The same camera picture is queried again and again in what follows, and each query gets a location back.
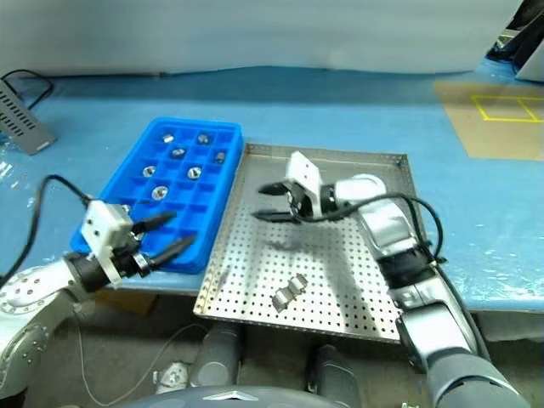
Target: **blue tabletop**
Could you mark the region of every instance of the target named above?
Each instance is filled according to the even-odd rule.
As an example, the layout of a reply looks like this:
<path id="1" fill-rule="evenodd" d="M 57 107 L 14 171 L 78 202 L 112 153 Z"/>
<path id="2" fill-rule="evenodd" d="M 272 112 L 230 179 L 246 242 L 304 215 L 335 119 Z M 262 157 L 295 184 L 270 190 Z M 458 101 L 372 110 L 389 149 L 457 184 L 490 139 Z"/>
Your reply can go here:
<path id="1" fill-rule="evenodd" d="M 468 306 L 544 311 L 544 163 L 468 157 L 434 93 L 437 78 L 287 68 L 56 78 L 35 113 L 57 142 L 35 156 L 0 150 L 1 269 L 26 239 L 41 177 L 59 173 L 97 195 L 150 121 L 178 116 L 238 122 L 249 143 L 408 154 L 418 195 L 443 220 L 446 270 Z M 513 76 L 488 64 L 439 79 Z M 68 252 L 82 215 L 77 199 L 51 188 L 24 266 Z M 195 293 L 201 279 L 158 272 L 126 287 Z"/>

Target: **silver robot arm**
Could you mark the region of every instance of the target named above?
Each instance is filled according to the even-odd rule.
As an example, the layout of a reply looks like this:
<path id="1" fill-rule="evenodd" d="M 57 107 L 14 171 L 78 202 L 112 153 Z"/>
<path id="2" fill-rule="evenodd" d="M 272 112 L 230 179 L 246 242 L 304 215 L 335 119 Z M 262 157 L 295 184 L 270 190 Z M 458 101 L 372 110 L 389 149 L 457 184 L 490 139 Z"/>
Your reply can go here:
<path id="1" fill-rule="evenodd" d="M 389 194 L 383 181 L 370 174 L 323 184 L 317 166 L 300 152 L 292 154 L 281 182 L 268 184 L 259 192 L 286 194 L 290 203 L 289 212 L 253 214 L 264 221 L 315 223 L 347 216 L 358 221 L 366 246 L 388 284 L 388 293 L 402 310 L 396 322 L 400 341 L 409 361 L 427 373 L 433 407 L 529 407 L 506 378 L 482 358 L 487 352 L 472 317 L 454 295 L 455 288 L 448 285 L 421 233 L 392 200 L 410 197 Z"/>
<path id="2" fill-rule="evenodd" d="M 166 223 L 175 213 L 137 223 L 122 206 L 93 200 L 82 224 L 89 254 L 74 252 L 60 261 L 13 275 L 0 288 L 0 400 L 23 392 L 55 328 L 74 306 L 122 278 L 146 276 L 178 256 L 194 236 L 175 241 L 154 258 L 139 252 L 137 235 Z"/>

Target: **perforated metal tray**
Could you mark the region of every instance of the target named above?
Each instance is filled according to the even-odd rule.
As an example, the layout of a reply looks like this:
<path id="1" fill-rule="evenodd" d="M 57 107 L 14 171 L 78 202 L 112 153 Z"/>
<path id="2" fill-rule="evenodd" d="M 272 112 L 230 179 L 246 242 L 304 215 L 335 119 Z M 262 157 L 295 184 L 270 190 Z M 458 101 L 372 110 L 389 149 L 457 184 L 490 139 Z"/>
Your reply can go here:
<path id="1" fill-rule="evenodd" d="M 285 197 L 257 191 L 285 176 L 286 160 L 295 150 L 320 168 L 325 183 L 371 173 L 382 178 L 389 191 L 415 194 L 406 155 L 249 144 L 195 313 L 218 320 L 398 341 L 394 321 L 399 311 L 353 219 L 292 225 L 268 224 L 250 215 L 260 208 L 287 209 Z M 278 314 L 271 298 L 296 273 L 306 276 L 306 292 Z"/>

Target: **tray hole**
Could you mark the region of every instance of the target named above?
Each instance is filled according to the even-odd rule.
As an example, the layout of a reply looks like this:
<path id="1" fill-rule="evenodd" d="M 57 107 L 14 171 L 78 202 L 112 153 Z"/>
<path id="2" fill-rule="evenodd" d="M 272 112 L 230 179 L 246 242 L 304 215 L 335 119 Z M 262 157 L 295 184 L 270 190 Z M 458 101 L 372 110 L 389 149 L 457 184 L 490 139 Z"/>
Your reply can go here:
<path id="1" fill-rule="evenodd" d="M 167 150 L 168 144 L 167 143 L 152 143 L 145 147 L 144 149 L 144 156 L 158 158 L 161 157 L 164 152 Z"/>
<path id="2" fill-rule="evenodd" d="M 215 186 L 213 184 L 198 184 L 196 186 L 193 202 L 198 204 L 208 204 L 213 198 Z"/>
<path id="3" fill-rule="evenodd" d="M 232 139 L 234 138 L 234 132 L 219 132 L 218 133 L 218 145 L 222 147 L 228 147 Z"/>
<path id="4" fill-rule="evenodd" d="M 163 179 L 174 179 L 179 172 L 181 167 L 180 161 L 175 160 L 165 160 L 159 164 L 157 167 L 154 176 Z"/>
<path id="5" fill-rule="evenodd" d="M 141 197 L 144 194 L 147 181 L 147 178 L 144 177 L 119 179 L 116 187 L 113 188 L 113 193 L 119 196 Z"/>
<path id="6" fill-rule="evenodd" d="M 130 217 L 134 221 L 139 221 L 140 219 L 150 217 L 152 215 L 158 214 L 160 204 L 154 201 L 140 200 L 133 207 L 133 210 L 130 213 Z"/>
<path id="7" fill-rule="evenodd" d="M 189 203 L 195 187 L 196 187 L 196 184 L 189 181 L 174 182 L 172 183 L 168 191 L 167 200 L 173 201 L 176 203 L 180 203 L 180 202 Z"/>
<path id="8" fill-rule="evenodd" d="M 155 231 L 145 234 L 142 242 L 143 252 L 147 252 L 151 256 L 156 255 L 159 251 L 162 251 L 174 240 L 175 229 L 168 227 L 161 227 Z"/>
<path id="9" fill-rule="evenodd" d="M 221 166 L 218 164 L 207 164 L 202 171 L 201 180 L 205 183 L 217 183 Z"/>
<path id="10" fill-rule="evenodd" d="M 185 212 L 182 225 L 187 228 L 199 229 L 206 220 L 206 206 L 191 205 Z"/>
<path id="11" fill-rule="evenodd" d="M 203 144 L 194 146 L 187 153 L 187 160 L 191 160 L 193 162 L 204 162 L 209 152 L 210 152 L 210 148 Z"/>

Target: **gray floor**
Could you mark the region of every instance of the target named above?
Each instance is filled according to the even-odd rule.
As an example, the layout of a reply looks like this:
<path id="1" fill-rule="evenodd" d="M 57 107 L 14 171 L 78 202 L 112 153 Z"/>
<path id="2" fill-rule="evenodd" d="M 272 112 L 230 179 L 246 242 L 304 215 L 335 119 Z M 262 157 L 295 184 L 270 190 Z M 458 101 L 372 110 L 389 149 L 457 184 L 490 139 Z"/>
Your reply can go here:
<path id="1" fill-rule="evenodd" d="M 85 368 L 89 386 L 99 400 L 113 400 L 130 389 L 177 328 L 191 322 L 210 324 L 192 314 L 193 302 L 193 298 L 187 297 L 160 297 L 147 317 L 101 304 L 86 308 L 82 323 Z M 74 320 L 68 320 L 57 331 L 29 387 L 25 408 L 99 406 L 88 397 L 82 384 L 75 324 Z M 159 359 L 156 369 L 166 368 L 172 360 L 194 361 L 202 336 L 198 328 L 181 335 Z M 306 355 L 313 346 L 324 342 L 337 345 L 348 357 L 359 380 L 365 407 L 394 408 L 404 401 L 429 407 L 423 377 L 412 372 L 398 345 L 267 327 L 246 329 L 240 383 L 302 389 Z M 531 342 L 495 343 L 490 351 L 497 366 L 531 406 L 544 406 L 542 346 Z M 149 377 L 126 400 L 153 391 Z"/>

